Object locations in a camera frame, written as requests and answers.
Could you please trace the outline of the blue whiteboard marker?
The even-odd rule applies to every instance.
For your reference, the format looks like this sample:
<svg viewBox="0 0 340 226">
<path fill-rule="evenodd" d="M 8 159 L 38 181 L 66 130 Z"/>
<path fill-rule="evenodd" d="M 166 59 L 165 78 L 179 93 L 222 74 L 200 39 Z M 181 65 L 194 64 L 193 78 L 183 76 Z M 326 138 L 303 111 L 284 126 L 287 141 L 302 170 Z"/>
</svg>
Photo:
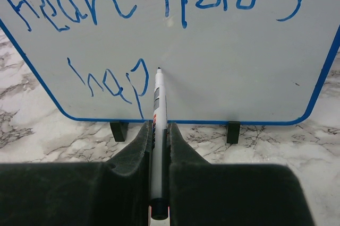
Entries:
<svg viewBox="0 0 340 226">
<path fill-rule="evenodd" d="M 157 68 L 154 90 L 154 114 L 152 120 L 152 160 L 150 182 L 151 217 L 154 220 L 168 218 L 167 198 L 167 109 L 166 90 L 162 69 Z"/>
</svg>

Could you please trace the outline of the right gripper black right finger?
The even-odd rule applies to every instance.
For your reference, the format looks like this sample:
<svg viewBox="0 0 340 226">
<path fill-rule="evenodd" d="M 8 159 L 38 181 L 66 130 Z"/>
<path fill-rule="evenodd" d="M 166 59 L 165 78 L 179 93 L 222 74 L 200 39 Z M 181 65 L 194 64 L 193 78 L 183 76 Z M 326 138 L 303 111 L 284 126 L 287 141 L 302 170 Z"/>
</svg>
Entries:
<svg viewBox="0 0 340 226">
<path fill-rule="evenodd" d="M 169 126 L 171 225 L 314 225 L 293 171 L 280 164 L 212 164 Z"/>
</svg>

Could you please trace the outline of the blue framed whiteboard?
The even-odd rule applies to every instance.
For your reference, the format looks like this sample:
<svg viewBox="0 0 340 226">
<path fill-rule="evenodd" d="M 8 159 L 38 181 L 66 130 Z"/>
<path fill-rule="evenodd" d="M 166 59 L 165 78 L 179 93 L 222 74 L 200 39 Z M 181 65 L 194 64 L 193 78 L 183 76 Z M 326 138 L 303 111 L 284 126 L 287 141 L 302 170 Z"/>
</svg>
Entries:
<svg viewBox="0 0 340 226">
<path fill-rule="evenodd" d="M 1 29 L 77 121 L 295 125 L 339 48 L 339 0 L 1 0 Z"/>
</svg>

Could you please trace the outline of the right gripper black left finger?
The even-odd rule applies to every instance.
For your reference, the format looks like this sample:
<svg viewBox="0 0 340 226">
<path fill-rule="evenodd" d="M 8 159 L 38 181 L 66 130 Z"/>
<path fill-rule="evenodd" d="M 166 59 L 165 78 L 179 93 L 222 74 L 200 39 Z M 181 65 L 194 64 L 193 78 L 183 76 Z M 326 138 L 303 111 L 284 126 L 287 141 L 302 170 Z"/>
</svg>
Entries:
<svg viewBox="0 0 340 226">
<path fill-rule="evenodd" d="M 152 124 L 104 162 L 1 165 L 1 225 L 148 225 Z"/>
</svg>

